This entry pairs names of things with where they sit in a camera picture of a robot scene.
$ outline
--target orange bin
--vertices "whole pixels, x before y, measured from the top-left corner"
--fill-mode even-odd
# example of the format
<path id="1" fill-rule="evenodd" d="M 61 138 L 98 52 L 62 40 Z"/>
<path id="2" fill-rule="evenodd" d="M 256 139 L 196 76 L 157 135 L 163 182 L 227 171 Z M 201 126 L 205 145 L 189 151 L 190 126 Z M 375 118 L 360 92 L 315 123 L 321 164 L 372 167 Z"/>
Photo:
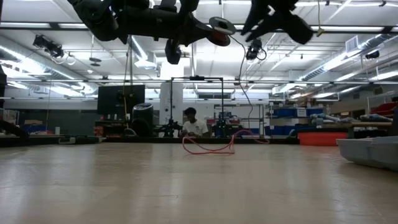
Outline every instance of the orange bin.
<path id="1" fill-rule="evenodd" d="M 336 139 L 346 139 L 344 132 L 304 132 L 297 133 L 300 144 L 304 146 L 337 146 Z"/>

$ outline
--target wooden floor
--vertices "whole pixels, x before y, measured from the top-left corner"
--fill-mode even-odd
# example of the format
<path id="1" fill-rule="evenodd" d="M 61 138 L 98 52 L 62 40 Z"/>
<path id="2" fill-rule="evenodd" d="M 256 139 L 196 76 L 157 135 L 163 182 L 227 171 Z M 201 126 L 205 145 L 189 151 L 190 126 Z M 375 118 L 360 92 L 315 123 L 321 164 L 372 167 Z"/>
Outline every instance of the wooden floor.
<path id="1" fill-rule="evenodd" d="M 179 144 L 0 150 L 1 224 L 398 223 L 398 173 L 336 147 Z"/>

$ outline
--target ceiling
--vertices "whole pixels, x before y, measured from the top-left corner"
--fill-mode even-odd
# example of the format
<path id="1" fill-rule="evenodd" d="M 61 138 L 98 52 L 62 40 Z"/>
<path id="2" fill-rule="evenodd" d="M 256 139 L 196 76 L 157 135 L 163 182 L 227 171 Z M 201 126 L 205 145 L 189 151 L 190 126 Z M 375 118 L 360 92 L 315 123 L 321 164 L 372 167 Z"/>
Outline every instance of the ceiling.
<path id="1" fill-rule="evenodd" d="M 381 1 L 330 1 L 329 6 L 325 6 L 325 1 L 318 6 L 316 1 L 299 1 L 294 11 L 303 18 L 308 24 L 318 25 L 319 21 L 323 25 L 341 26 L 395 26 L 398 24 L 398 1 L 387 1 L 383 7 L 379 7 Z M 250 10 L 250 1 L 200 1 L 195 17 L 207 23 L 213 16 L 223 16 L 225 19 L 235 24 L 244 24 L 246 16 Z M 2 21 L 23 21 L 23 22 L 78 22 L 81 23 L 75 11 L 67 0 L 35 1 L 35 0 L 4 0 L 2 10 Z M 10 39 L 17 44 L 41 54 L 50 59 L 49 55 L 43 50 L 39 50 L 32 45 L 36 35 L 44 35 L 52 41 L 62 44 L 63 50 L 71 53 L 76 58 L 76 63 L 68 65 L 66 62 L 61 64 L 67 70 L 78 73 L 88 79 L 99 79 L 108 76 L 109 79 L 124 79 L 126 68 L 127 46 L 120 40 L 110 42 L 100 42 L 88 31 L 54 31 L 54 30 L 8 30 L 0 29 L 0 35 Z M 339 54 L 345 49 L 345 42 L 356 36 L 356 34 L 322 34 L 319 37 L 314 35 L 313 39 L 306 45 L 299 45 L 293 42 L 287 34 L 269 33 L 262 36 L 262 44 L 267 51 L 267 58 L 263 61 L 243 64 L 242 79 L 248 80 L 292 80 L 292 72 L 300 73 L 316 65 L 322 64 L 328 57 Z M 233 35 L 240 43 L 246 47 L 244 37 L 239 34 Z M 374 37 L 374 35 L 359 35 L 360 40 Z M 154 41 L 152 37 L 136 37 L 141 47 L 148 52 L 153 52 L 157 56 L 158 64 L 165 61 L 164 47 L 166 40 Z M 388 58 L 395 55 L 398 45 L 394 39 L 388 45 L 380 49 L 381 57 Z M 181 63 L 184 66 L 184 75 L 192 75 L 189 57 L 194 55 L 197 61 L 195 75 L 206 77 L 224 77 L 233 80 L 239 75 L 239 68 L 244 57 L 243 48 L 233 40 L 227 47 L 219 47 L 210 43 L 206 39 L 196 42 L 196 53 L 192 53 L 191 46 L 182 46 L 187 58 L 183 58 Z M 89 61 L 90 57 L 102 60 L 100 67 L 93 67 Z M 339 75 L 346 75 L 352 71 L 360 69 L 362 66 L 375 63 L 375 60 L 365 60 L 361 62 L 360 57 L 352 58 L 341 66 L 333 68 L 332 72 Z M 133 67 L 134 79 L 158 79 L 155 70 L 146 70 Z M 160 84 L 148 84 L 148 88 L 157 88 Z M 274 84 L 262 84 L 252 86 L 253 89 L 271 89 Z M 217 84 L 202 85 L 198 88 L 219 88 Z"/>

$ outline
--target red cable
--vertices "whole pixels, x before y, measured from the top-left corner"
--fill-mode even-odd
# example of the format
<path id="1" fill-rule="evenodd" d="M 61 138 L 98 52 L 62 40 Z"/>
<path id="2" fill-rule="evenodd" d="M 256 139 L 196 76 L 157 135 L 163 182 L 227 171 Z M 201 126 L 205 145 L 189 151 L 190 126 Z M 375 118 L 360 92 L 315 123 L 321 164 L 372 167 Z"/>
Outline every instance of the red cable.
<path id="1" fill-rule="evenodd" d="M 205 147 L 199 145 L 198 143 L 196 143 L 192 138 L 190 138 L 190 137 L 184 137 L 184 138 L 182 138 L 182 147 L 183 147 L 187 152 L 189 152 L 190 154 L 193 154 L 193 155 L 204 155 L 204 154 L 235 154 L 234 148 L 231 148 L 231 147 L 234 146 L 235 136 L 237 136 L 239 133 L 249 133 L 249 134 L 252 134 L 252 135 L 253 135 L 253 133 L 252 133 L 251 131 L 249 131 L 249 130 L 240 130 L 240 131 L 238 131 L 237 133 L 235 133 L 234 135 L 232 135 L 231 141 L 230 141 L 226 146 L 221 147 L 221 148 L 219 148 L 219 149 L 207 149 L 207 148 L 205 148 Z M 188 141 L 190 141 L 190 142 L 196 144 L 196 145 L 199 146 L 201 149 L 204 149 L 204 150 L 206 150 L 207 152 L 192 152 L 192 151 L 189 151 L 189 150 L 185 147 L 185 140 L 188 140 Z M 256 141 L 257 143 L 260 143 L 260 144 L 269 144 L 269 141 L 266 140 L 266 139 L 265 139 L 265 141 L 259 141 L 259 140 L 257 140 L 257 139 L 253 139 L 253 140 Z M 223 149 L 226 149 L 226 148 L 228 148 L 229 151 L 226 151 L 226 152 L 219 152 L 219 151 L 221 151 L 221 150 L 223 150 Z"/>

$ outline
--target dark hair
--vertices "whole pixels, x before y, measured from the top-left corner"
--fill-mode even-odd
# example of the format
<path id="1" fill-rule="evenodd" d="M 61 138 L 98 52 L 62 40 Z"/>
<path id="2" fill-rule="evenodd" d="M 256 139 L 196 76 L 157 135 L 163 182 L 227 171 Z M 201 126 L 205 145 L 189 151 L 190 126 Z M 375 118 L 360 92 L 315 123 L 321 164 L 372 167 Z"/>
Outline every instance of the dark hair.
<path id="1" fill-rule="evenodd" d="M 187 108 L 185 111 L 184 111 L 184 114 L 185 115 L 188 115 L 188 114 L 196 114 L 197 113 L 197 111 L 194 109 L 194 108 Z"/>

